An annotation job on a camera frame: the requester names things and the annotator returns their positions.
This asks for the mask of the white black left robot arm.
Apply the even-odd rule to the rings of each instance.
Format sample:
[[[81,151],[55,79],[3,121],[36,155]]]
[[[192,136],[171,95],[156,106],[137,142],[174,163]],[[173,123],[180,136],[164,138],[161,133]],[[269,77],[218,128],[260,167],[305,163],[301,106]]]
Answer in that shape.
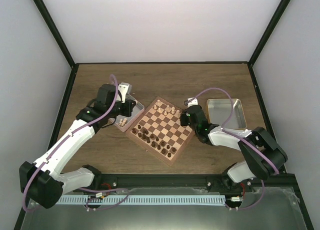
[[[106,127],[109,119],[131,117],[136,105],[129,97],[131,89],[129,83],[103,84],[97,96],[80,110],[69,130],[49,151],[33,163],[26,161],[20,166],[20,188],[24,198],[48,209],[63,194],[80,188],[92,192],[101,188],[102,173],[90,165],[69,173],[62,173],[62,170],[88,140]]]

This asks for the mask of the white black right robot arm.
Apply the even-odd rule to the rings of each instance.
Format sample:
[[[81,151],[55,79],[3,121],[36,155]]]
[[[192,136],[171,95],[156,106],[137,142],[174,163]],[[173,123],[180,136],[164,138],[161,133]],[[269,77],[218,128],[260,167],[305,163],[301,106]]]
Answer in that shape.
[[[264,181],[279,174],[288,160],[285,151],[264,128],[225,129],[210,123],[200,105],[184,109],[180,123],[189,126],[203,144],[224,146],[242,153],[244,161],[231,165],[221,174],[222,185],[227,191],[236,190],[244,180],[257,178]]]

